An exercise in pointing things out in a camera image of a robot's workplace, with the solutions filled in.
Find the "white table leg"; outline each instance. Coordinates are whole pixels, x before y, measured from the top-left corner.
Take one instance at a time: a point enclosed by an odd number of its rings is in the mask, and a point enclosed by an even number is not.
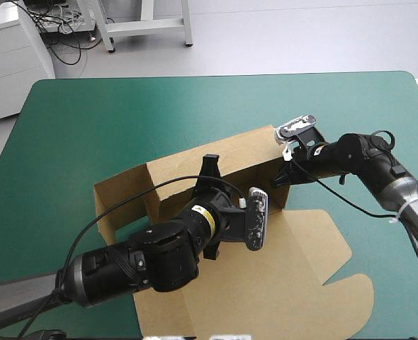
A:
[[[193,46],[192,28],[190,25],[190,10],[188,8],[188,0],[181,0],[182,16],[183,16],[183,30],[186,34],[186,45]]]
[[[105,15],[105,10],[103,9],[103,6],[100,2],[100,0],[89,0],[89,3],[91,4],[91,8],[94,12],[94,18],[96,19],[98,30],[101,32],[103,44],[105,45],[105,48],[109,52],[114,52],[115,48],[113,46],[113,41],[108,36],[107,32],[107,17]]]

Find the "green table surface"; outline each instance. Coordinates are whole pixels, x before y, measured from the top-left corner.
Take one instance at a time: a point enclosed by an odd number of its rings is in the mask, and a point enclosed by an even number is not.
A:
[[[405,72],[39,81],[0,157],[0,281],[63,264],[73,238],[95,215],[93,183],[304,114],[317,117],[329,141],[346,132],[393,131],[395,156],[418,178],[418,87]],[[337,178],[326,182],[380,212],[354,176],[345,186]],[[373,280],[373,314],[357,337],[418,336],[418,263],[401,225],[362,215],[317,184],[294,186],[287,209],[326,210],[351,246],[352,259],[331,281],[355,273]],[[119,239],[136,227],[122,229]],[[92,230],[77,252],[103,245]],[[61,307],[32,329],[140,335],[131,296],[87,310]]]

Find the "gray floor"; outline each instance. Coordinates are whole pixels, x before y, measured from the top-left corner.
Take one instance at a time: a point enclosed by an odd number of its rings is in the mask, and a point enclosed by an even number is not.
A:
[[[139,1],[105,0],[116,21],[137,16]],[[195,45],[183,34],[118,38],[100,44],[58,78],[153,77],[405,70],[418,78],[418,0],[189,0]],[[156,0],[155,16],[180,13]],[[73,61],[77,51],[57,48]],[[0,152],[16,118],[0,120]]]

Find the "flattened cardboard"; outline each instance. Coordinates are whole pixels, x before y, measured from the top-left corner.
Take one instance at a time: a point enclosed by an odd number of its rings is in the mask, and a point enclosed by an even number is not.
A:
[[[94,185],[97,215],[128,196],[176,177],[197,175],[203,156],[218,154],[224,179],[240,188],[258,186],[269,194],[269,211],[285,206],[288,187],[272,189],[268,179],[283,164],[281,147],[273,138],[271,125],[179,152],[135,166]],[[108,244],[115,242],[115,231],[145,215],[151,223],[168,220],[189,201],[196,180],[186,180],[158,188],[141,199],[118,208],[98,223]]]
[[[217,261],[172,293],[134,295],[143,336],[251,334],[253,339],[348,339],[373,309],[373,284],[357,274],[324,283],[351,250],[322,210],[270,216],[264,248],[222,243]]]

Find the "cabinet drawer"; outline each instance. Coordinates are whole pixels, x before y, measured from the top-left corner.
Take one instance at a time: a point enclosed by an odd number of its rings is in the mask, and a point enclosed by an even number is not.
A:
[[[2,28],[0,30],[0,53],[18,50],[31,45],[28,36],[20,25]]]
[[[31,86],[40,79],[48,79],[43,67],[0,78],[0,118],[20,113]]]
[[[33,47],[0,54],[0,78],[42,66]]]

